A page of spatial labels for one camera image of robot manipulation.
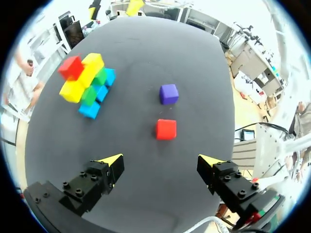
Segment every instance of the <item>green cube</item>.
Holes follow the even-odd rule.
[[[105,67],[103,67],[98,73],[95,75],[93,79],[92,85],[102,86],[106,82],[107,73],[105,71]]]
[[[93,86],[89,86],[87,89],[85,89],[81,97],[81,103],[91,106],[94,103],[96,97],[97,97],[96,90],[94,89]]]

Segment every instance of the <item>red cube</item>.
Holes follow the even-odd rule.
[[[176,138],[176,120],[157,120],[156,138],[157,140],[172,140]]]
[[[81,58],[79,56],[67,58],[58,68],[58,72],[62,75],[62,77],[69,81],[77,80],[83,70],[84,66],[82,65]]]

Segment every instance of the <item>blue cube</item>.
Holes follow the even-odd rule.
[[[114,69],[108,69],[105,68],[106,74],[107,74],[107,79],[105,82],[106,86],[112,86],[113,82],[116,79],[116,74],[115,74],[115,70]]]
[[[175,84],[165,84],[160,88],[160,100],[162,104],[177,103],[179,98],[178,90]]]
[[[107,95],[108,93],[108,89],[105,85],[102,85],[102,86],[98,86],[98,85],[92,85],[95,89],[95,91],[97,92],[97,97],[96,99],[99,101],[99,102],[102,102],[104,99],[105,99],[105,96]]]
[[[81,107],[79,108],[78,112],[86,117],[95,119],[99,109],[100,105],[95,101],[91,106],[81,104]]]

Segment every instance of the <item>purple cube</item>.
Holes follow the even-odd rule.
[[[178,90],[175,84],[165,84],[160,88],[160,100],[162,104],[174,104],[178,101]]]

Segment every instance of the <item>yellow tape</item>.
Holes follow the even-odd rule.
[[[101,159],[101,160],[96,160],[96,162],[104,162],[106,164],[108,164],[109,166],[111,166],[120,156],[123,156],[123,154],[117,154],[105,159]]]
[[[203,155],[203,154],[199,154],[199,156],[201,156],[210,166],[213,166],[213,164],[216,164],[218,162],[223,163],[223,160],[219,160],[219,159],[214,159],[212,157]]]

